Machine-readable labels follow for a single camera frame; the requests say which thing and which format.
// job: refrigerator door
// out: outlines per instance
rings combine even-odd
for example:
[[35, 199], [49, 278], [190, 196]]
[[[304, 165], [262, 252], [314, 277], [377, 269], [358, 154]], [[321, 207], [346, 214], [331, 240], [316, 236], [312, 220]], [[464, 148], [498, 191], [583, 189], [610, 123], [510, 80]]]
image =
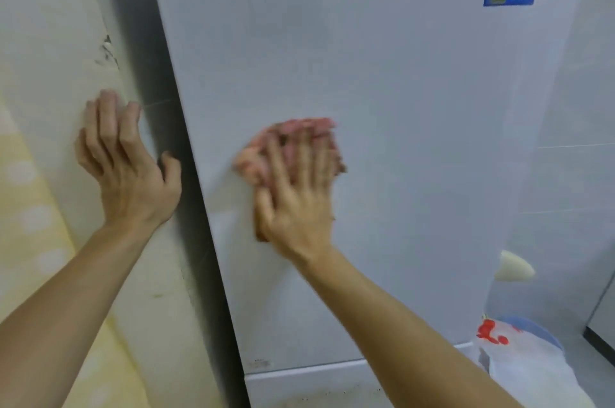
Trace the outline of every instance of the refrigerator door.
[[328, 116], [335, 244], [452, 343], [475, 333], [577, 0], [159, 0], [246, 373], [360, 358], [251, 226], [230, 164]]

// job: forearm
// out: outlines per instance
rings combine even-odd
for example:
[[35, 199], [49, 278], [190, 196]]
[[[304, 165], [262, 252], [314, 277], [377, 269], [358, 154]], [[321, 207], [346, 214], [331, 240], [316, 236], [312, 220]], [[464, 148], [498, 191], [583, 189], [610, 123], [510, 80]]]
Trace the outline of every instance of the forearm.
[[0, 324], [0, 405], [62, 406], [149, 236], [103, 227]]
[[396, 408], [519, 408], [486, 373], [338, 251], [299, 270], [357, 343]]

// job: person's left hand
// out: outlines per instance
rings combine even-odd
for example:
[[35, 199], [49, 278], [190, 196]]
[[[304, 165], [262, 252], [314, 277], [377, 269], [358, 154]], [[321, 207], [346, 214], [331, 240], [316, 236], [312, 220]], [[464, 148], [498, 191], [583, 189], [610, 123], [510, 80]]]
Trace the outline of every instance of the person's left hand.
[[115, 91], [102, 90], [87, 102], [75, 154], [100, 185], [105, 225], [153, 233], [179, 203], [181, 164], [165, 152], [164, 173], [160, 170], [139, 135], [140, 105], [129, 102], [119, 109], [118, 100]]

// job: white plastic bag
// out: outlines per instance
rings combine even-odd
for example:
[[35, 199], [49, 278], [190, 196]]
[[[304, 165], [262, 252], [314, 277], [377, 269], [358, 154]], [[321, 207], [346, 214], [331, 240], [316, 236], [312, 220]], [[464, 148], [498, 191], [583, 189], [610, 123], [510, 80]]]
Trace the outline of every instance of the white plastic bag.
[[563, 351], [542, 338], [485, 319], [473, 343], [480, 364], [525, 408], [595, 408]]

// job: person's right arm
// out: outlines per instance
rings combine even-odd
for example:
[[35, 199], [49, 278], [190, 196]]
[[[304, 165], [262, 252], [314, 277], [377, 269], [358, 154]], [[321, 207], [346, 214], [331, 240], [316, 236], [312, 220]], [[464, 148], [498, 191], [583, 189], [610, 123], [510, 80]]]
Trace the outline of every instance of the person's right arm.
[[319, 140], [299, 142], [291, 186], [276, 139], [268, 143], [275, 203], [257, 190], [261, 229], [346, 328], [396, 408], [520, 408], [489, 375], [405, 305], [359, 272], [331, 245], [330, 189], [336, 159]]

